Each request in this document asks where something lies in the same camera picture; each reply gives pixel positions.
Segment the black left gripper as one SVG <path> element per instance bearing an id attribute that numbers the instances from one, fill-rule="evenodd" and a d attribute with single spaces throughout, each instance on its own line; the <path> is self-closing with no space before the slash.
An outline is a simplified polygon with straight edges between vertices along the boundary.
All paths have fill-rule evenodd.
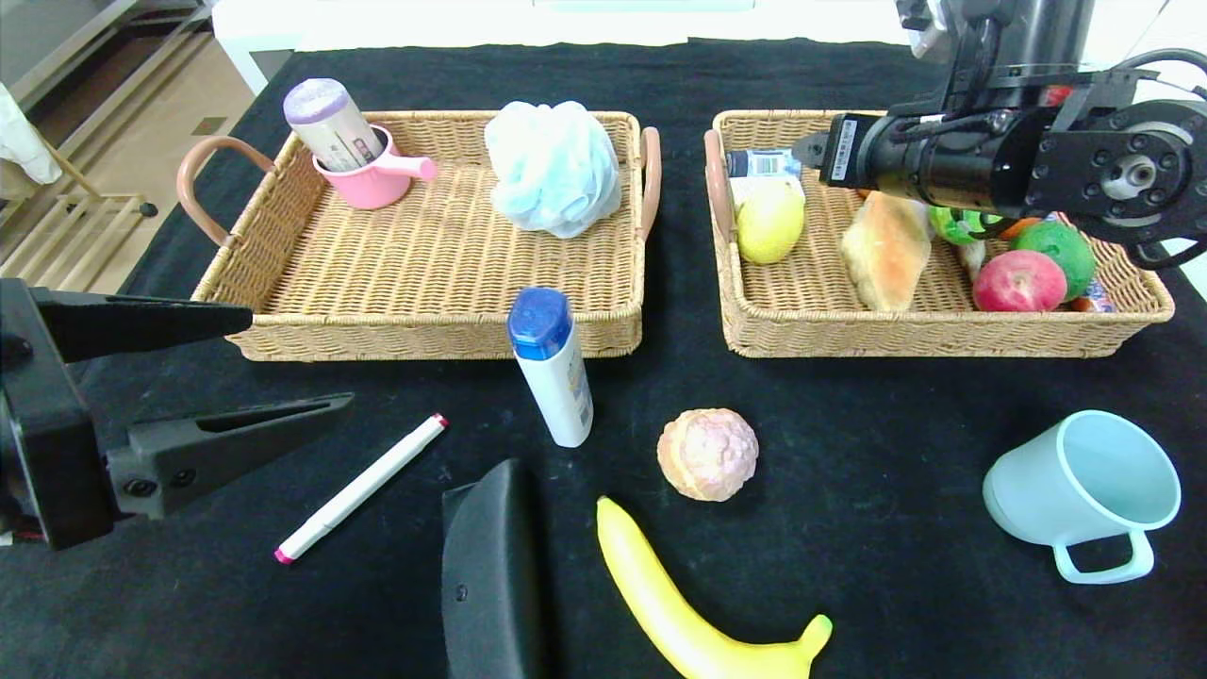
<path id="1" fill-rule="evenodd" d="M 68 364 L 231 336 L 251 324 L 249 306 L 2 279 L 2 533 L 64 550 L 111 533 L 115 507 L 121 519 L 163 520 L 340 425 L 352 392 L 135 422 L 104 467 Z"/>

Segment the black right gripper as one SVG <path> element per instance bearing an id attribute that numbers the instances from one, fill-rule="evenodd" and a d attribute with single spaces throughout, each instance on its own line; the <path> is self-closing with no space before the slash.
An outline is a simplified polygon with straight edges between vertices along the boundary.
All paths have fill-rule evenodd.
<path id="1" fill-rule="evenodd" d="M 917 124 L 919 117 L 836 113 L 829 131 L 798 139 L 791 152 L 803 168 L 820 169 L 832 188 L 922 191 L 923 144 L 894 137 Z"/>

